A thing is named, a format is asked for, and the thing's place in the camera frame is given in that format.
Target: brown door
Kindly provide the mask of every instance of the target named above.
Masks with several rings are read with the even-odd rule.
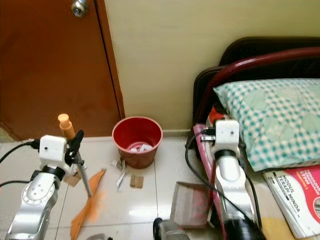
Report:
[[[120,112],[93,0],[1,0],[0,120],[21,140],[60,135],[68,113],[86,137],[110,136]]]

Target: pillow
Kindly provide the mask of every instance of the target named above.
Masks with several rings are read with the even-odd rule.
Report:
[[[213,90],[239,121],[254,171],[320,163],[320,79],[240,81]]]

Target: door knob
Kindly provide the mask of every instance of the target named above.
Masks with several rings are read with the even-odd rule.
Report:
[[[74,0],[71,5],[71,10],[73,14],[78,17],[82,18],[88,12],[88,2],[86,0]]]

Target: red bucket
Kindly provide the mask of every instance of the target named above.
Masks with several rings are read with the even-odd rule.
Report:
[[[160,125],[147,117],[133,116],[118,122],[112,131],[112,138],[126,164],[135,169],[149,167],[155,160],[159,144],[163,138]],[[143,144],[151,149],[132,152]]]

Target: bed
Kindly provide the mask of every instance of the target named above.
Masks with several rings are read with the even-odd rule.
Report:
[[[269,80],[270,83],[275,82],[274,79],[299,79],[297,83],[305,83],[305,79],[311,79],[312,84],[318,84],[319,66],[320,38],[317,37],[246,37],[237,40],[227,48],[219,66],[206,69],[195,80],[192,116],[194,127],[191,132],[198,133],[215,120],[230,114],[230,109],[226,110],[226,103],[220,101],[221,91],[214,91],[213,88],[217,89],[225,83],[248,84],[250,80]],[[210,146],[201,142],[200,138],[200,135],[196,138],[197,155],[212,181],[214,162],[210,155]],[[248,164],[245,153],[243,158],[243,166],[256,188],[267,239],[295,239],[262,177],[262,172],[257,172],[267,167],[255,169],[251,162]]]

